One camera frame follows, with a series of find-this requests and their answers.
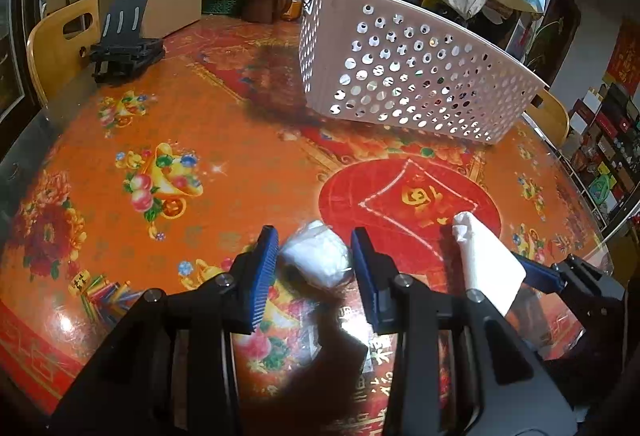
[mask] crumpled white plastic bag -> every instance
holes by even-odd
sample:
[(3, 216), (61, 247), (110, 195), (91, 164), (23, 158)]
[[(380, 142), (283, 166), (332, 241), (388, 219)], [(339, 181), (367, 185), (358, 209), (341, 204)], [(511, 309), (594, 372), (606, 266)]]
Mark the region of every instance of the crumpled white plastic bag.
[(349, 249), (321, 220), (312, 221), (289, 236), (280, 256), (316, 288), (335, 288), (352, 273)]
[(480, 290), (507, 315), (524, 281), (524, 267), (471, 212), (453, 216), (452, 231), (460, 247), (465, 288)]

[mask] plastic basket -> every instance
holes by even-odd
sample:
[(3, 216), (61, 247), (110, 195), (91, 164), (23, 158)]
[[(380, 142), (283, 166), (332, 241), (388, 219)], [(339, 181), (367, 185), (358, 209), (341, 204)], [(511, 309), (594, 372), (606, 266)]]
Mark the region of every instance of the plastic basket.
[(202, 13), (216, 16), (239, 16), (244, 0), (202, 0)]
[(493, 44), (399, 0), (305, 0), (308, 106), (339, 119), (497, 143), (545, 82)]

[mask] metal bolt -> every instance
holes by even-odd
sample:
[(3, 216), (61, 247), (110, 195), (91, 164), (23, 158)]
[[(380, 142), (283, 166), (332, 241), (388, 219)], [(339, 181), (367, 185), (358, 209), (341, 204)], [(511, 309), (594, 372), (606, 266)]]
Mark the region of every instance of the metal bolt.
[(394, 283), (398, 288), (409, 288), (414, 283), (414, 278), (405, 273), (399, 273), (394, 277)]
[(228, 288), (235, 282), (235, 279), (233, 275), (225, 272), (219, 273), (215, 276), (214, 281), (216, 282), (216, 285), (222, 286), (222, 288)]
[(471, 299), (473, 302), (482, 302), (484, 301), (484, 293), (482, 293), (479, 289), (470, 288), (466, 291), (466, 296)]
[(162, 290), (159, 288), (149, 288), (143, 295), (147, 302), (157, 302), (162, 299)]

